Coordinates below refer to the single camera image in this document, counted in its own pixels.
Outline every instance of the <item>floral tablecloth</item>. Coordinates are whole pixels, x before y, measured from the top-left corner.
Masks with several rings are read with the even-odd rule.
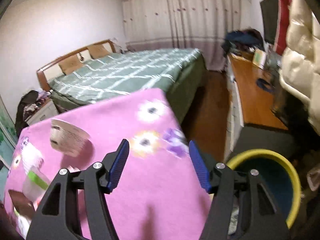
[[[200,187],[184,135],[160,89],[101,101],[56,118],[85,130],[90,143],[81,156],[73,158],[51,148],[50,119],[24,129],[5,190],[10,216],[16,218],[8,190],[22,191],[26,171],[35,159],[22,156],[26,142],[39,150],[40,170],[52,180],[61,168],[71,165],[84,170],[101,161],[125,138],[130,143],[127,163],[118,187],[105,195],[119,239],[199,239],[211,199]],[[79,194],[79,214],[83,235],[90,239],[83,197]]]

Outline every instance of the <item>flower center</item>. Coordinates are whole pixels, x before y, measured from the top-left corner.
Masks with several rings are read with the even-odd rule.
[[[148,113],[150,113],[150,114],[154,114],[156,111],[157,111],[157,109],[154,107],[148,109]]]
[[[142,146],[147,146],[147,145],[150,145],[150,141],[149,141],[148,139],[143,139],[143,140],[140,142],[140,144],[141,144]]]

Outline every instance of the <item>red fabric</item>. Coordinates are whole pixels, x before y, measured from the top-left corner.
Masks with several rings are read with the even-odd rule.
[[[289,6],[292,0],[279,0],[278,27],[276,33],[276,41],[274,51],[282,55],[287,47],[286,35],[289,27]]]

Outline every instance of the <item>beige curtain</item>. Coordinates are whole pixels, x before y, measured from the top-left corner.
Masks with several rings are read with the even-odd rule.
[[[128,46],[199,48],[210,70],[223,69],[221,43],[240,28],[240,0],[123,0]]]

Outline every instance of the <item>blue gripper pad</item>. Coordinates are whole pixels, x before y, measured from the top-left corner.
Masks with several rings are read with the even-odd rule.
[[[199,151],[200,150],[198,149],[196,143],[194,141],[190,141],[189,154],[193,163],[193,167],[195,168],[201,187],[205,189],[207,193],[209,193],[212,187],[210,184],[210,172],[205,166]]]
[[[129,142],[123,139],[116,152],[118,154],[110,169],[109,182],[107,185],[110,192],[118,186],[119,179],[129,155]]]

